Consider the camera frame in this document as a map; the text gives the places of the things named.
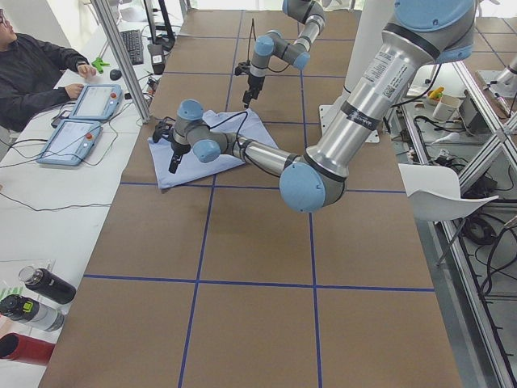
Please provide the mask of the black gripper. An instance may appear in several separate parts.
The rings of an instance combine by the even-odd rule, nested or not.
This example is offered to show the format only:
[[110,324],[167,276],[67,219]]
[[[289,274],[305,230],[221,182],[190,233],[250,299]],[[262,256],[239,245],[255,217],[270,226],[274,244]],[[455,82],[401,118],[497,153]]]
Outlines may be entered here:
[[166,140],[170,143],[173,156],[170,160],[168,171],[171,174],[175,174],[183,155],[190,151],[190,145],[185,140],[181,140],[180,136],[175,132],[175,119],[172,117],[166,116],[155,125],[152,141],[154,144],[157,144],[160,140]]
[[234,74],[236,76],[243,74],[247,75],[248,90],[245,91],[242,102],[244,108],[248,108],[250,106],[250,101],[259,97],[259,93],[262,90],[265,81],[265,70],[257,68],[250,62],[250,60],[247,60],[237,64],[234,69]]

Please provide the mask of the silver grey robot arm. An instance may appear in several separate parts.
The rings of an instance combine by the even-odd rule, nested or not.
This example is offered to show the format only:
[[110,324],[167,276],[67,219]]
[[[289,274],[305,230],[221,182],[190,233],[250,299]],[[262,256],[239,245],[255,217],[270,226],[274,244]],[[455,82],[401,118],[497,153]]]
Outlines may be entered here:
[[292,154],[239,132],[220,132],[204,121],[194,99],[179,105],[165,133],[176,173],[183,156],[199,163],[231,155],[280,180],[280,194],[293,210],[311,213],[341,198],[348,166],[387,111],[408,91],[424,65],[460,61],[473,47],[474,1],[396,1],[381,29],[381,43],[351,93],[339,104],[317,144]]
[[282,34],[273,29],[266,34],[254,37],[253,28],[248,39],[248,58],[237,64],[234,74],[247,76],[248,89],[244,92],[242,103],[245,108],[250,106],[253,99],[259,97],[270,60],[276,57],[286,66],[303,70],[310,59],[310,49],[323,32],[326,16],[323,7],[315,1],[287,0],[282,4],[282,11],[302,25],[298,37],[289,42]]

